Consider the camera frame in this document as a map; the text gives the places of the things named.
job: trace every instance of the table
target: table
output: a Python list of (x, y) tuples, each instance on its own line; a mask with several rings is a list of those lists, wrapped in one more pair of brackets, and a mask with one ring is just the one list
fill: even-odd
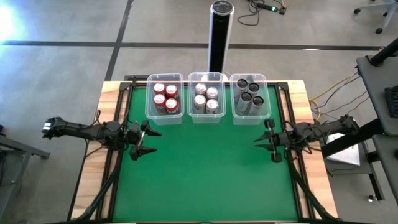
[[(137, 80), (136, 83), (138, 85), (145, 85), (145, 81)], [(297, 123), (313, 122), (303, 81), (269, 81), (269, 83), (278, 83), (278, 86), (281, 87), (279, 92), (285, 120)], [(104, 82), (98, 104), (98, 109), (102, 112), (100, 117), (101, 121), (116, 119), (121, 122), (123, 120), (126, 112), (126, 104), (128, 104), (128, 94), (126, 94), (128, 90), (125, 89), (129, 85), (130, 83), (128, 82)], [(99, 144), (97, 142), (91, 142), (88, 152), (97, 149), (98, 146)], [(314, 143), (312, 146), (319, 147), (318, 143)], [(101, 149), (87, 158), (81, 170), (81, 176), (76, 188), (76, 194), (72, 200), (69, 218), (76, 218), (84, 212), (98, 193), (101, 183), (104, 181), (104, 175), (109, 175), (117, 159), (117, 152), (109, 152), (107, 149)], [(337, 217), (322, 154), (320, 152), (314, 152), (312, 155), (303, 154), (302, 160), (304, 161), (303, 164), (296, 162), (296, 168), (302, 173), (306, 173), (311, 191), (326, 210)], [(298, 188), (298, 200), (301, 205), (300, 213), (303, 217), (311, 217), (313, 213), (312, 209), (307, 208), (307, 200), (300, 187), (297, 185), (295, 187)], [(113, 197), (116, 195), (116, 190), (117, 187), (110, 188), (104, 198), (102, 212), (97, 212), (92, 218), (107, 218), (109, 215), (113, 215), (114, 202), (111, 201), (111, 197), (112, 195)]]

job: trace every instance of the concrete floor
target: concrete floor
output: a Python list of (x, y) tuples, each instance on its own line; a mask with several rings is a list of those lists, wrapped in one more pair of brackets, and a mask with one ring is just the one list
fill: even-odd
[[(135, 0), (123, 42), (207, 43), (208, 10), (212, 2)], [(246, 1), (231, 2), (235, 18), (248, 13)], [(243, 26), (234, 20), (231, 43), (385, 46), (398, 35), (396, 17), (381, 35), (374, 33), (382, 24), (383, 11), (363, 10), (357, 16), (352, 15), (355, 8), (369, 4), (368, 1), (286, 0), (285, 3), (289, 7), (286, 15), (262, 11), (257, 27)], [(5, 27), (13, 28), (3, 29), (0, 41), (115, 42), (126, 4), (127, 0), (0, 1), (1, 12), (6, 10), (11, 15), (5, 21), (12, 26)], [(93, 120), (112, 52), (112, 47), (0, 45), (0, 124), (6, 127), (10, 138), (51, 152), (47, 161), (32, 159), (15, 205), (7, 213), (7, 223), (66, 219), (84, 142), (68, 137), (48, 141), (41, 138), (40, 131), (44, 121), (53, 116), (79, 123)], [(375, 53), (230, 49), (225, 72), (263, 73), (268, 80), (305, 80), (308, 95), (313, 97), (354, 73), (357, 57)], [(206, 49), (122, 47), (111, 79), (169, 72), (187, 77), (191, 72), (206, 70), (206, 65)], [(349, 102), (364, 90), (358, 79), (344, 87), (322, 111)], [(355, 105), (331, 115), (343, 115)], [(376, 117), (370, 101), (350, 115), (359, 124)], [(366, 175), (330, 178), (340, 218), (396, 223), (398, 206), (379, 164), (376, 171), (386, 196), (385, 201), (376, 203), (366, 200), (373, 193)]]

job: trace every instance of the white can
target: white can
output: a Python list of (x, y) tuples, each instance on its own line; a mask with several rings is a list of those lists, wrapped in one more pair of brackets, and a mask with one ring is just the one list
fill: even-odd
[(236, 87), (234, 89), (234, 101), (235, 103), (238, 102), (240, 99), (242, 93), (246, 91), (246, 88), (248, 87), (248, 82), (244, 79), (240, 79), (236, 82)]
[(206, 97), (207, 100), (217, 100), (218, 99), (218, 90), (215, 87), (210, 87), (209, 89), (207, 89), (206, 92)]
[(259, 115), (263, 106), (264, 99), (261, 96), (255, 96), (250, 106), (249, 115)]
[(251, 94), (248, 92), (242, 93), (241, 97), (239, 98), (238, 104), (236, 105), (236, 114), (244, 115), (250, 103)]
[(260, 86), (257, 83), (250, 83), (248, 86), (248, 93), (251, 94), (251, 97), (257, 96), (259, 93)]
[(206, 98), (203, 95), (195, 96), (193, 100), (195, 114), (204, 114), (206, 112)]
[(210, 99), (206, 103), (206, 114), (217, 114), (218, 102), (216, 100)]
[(206, 96), (207, 87), (204, 83), (198, 83), (195, 86), (195, 94)]

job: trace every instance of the clear plastic container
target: clear plastic container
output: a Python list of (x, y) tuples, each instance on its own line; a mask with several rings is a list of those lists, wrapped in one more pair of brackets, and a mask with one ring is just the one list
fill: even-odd
[[(234, 101), (234, 92), (236, 91), (236, 82), (239, 79), (245, 79), (248, 82), (248, 86), (250, 83), (255, 82), (259, 85), (259, 92), (257, 96), (261, 96), (264, 99), (264, 106), (260, 113), (256, 116), (251, 115), (238, 115), (235, 111), (235, 106), (237, 102)], [(268, 87), (267, 87), (267, 79), (262, 74), (233, 74), (230, 78), (230, 89), (231, 89), (231, 105), (232, 105), (232, 116), (234, 125), (258, 125), (264, 119), (267, 119), (271, 116), (271, 104), (269, 102), (268, 95)], [(248, 114), (250, 110), (250, 105), (246, 110), (245, 114)]]
[[(165, 87), (167, 85), (175, 85), (180, 94), (180, 113), (173, 115), (162, 115), (159, 114), (155, 102), (155, 91), (154, 85), (156, 83), (163, 83)], [(179, 73), (171, 74), (153, 74), (147, 79), (147, 94), (145, 103), (145, 115), (148, 119), (151, 119), (157, 125), (168, 125), (168, 124), (181, 124), (182, 116), (184, 115), (184, 83), (183, 77)]]
[[(204, 83), (209, 87), (215, 87), (218, 90), (218, 112), (217, 114), (196, 114), (194, 104), (195, 86), (198, 83)], [(223, 82), (223, 74), (218, 72), (194, 72), (188, 77), (188, 114), (192, 117), (195, 124), (219, 123), (225, 115), (225, 82)]]

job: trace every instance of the desk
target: desk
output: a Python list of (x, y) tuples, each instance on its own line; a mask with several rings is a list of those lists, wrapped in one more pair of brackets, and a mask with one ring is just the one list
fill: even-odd
[[(291, 118), (293, 118), (296, 123), (313, 122), (304, 82), (301, 80), (281, 82), (284, 82), (286, 86), (285, 88), (288, 87), (289, 89), (289, 91), (283, 91), (282, 89), (279, 90), (285, 120), (291, 121)], [(116, 110), (119, 111), (119, 121), (121, 122), (123, 120), (124, 113), (126, 111), (127, 94), (120, 95), (120, 87), (121, 82), (104, 82), (98, 104), (98, 109), (101, 110), (101, 121), (111, 121), (114, 118), (117, 118), (115, 116)], [(120, 101), (122, 102), (119, 108), (117, 108), (118, 98), (120, 98)], [(292, 110), (289, 109), (288, 102), (291, 102)], [(91, 142), (88, 147), (88, 152), (97, 149), (99, 146), (99, 143)], [(313, 143), (312, 147), (319, 147), (319, 145), (318, 143)], [(101, 187), (101, 183), (103, 182), (104, 168), (106, 168), (106, 166), (110, 166), (110, 170), (113, 169), (116, 163), (117, 152), (113, 152), (112, 159), (110, 160), (109, 165), (107, 165), (105, 162), (110, 153), (111, 152), (108, 152), (107, 149), (101, 149), (88, 157), (84, 162), (78, 186), (76, 188), (76, 194), (72, 200), (69, 213), (70, 218), (77, 218), (81, 215), (94, 199)], [(312, 155), (303, 154), (302, 158), (305, 167), (302, 166), (301, 168), (305, 169), (311, 191), (315, 194), (326, 210), (333, 216), (337, 217), (322, 154), (320, 152), (313, 152)], [(300, 169), (298, 162), (296, 162), (296, 168), (298, 170)], [(300, 187), (298, 187), (298, 194), (302, 207), (302, 216), (309, 217), (310, 211), (307, 209), (306, 198), (299, 188)], [(102, 213), (97, 213), (93, 215), (92, 218), (108, 217), (109, 211), (113, 209), (113, 205), (110, 203), (111, 194), (112, 188), (110, 188), (105, 196)]]

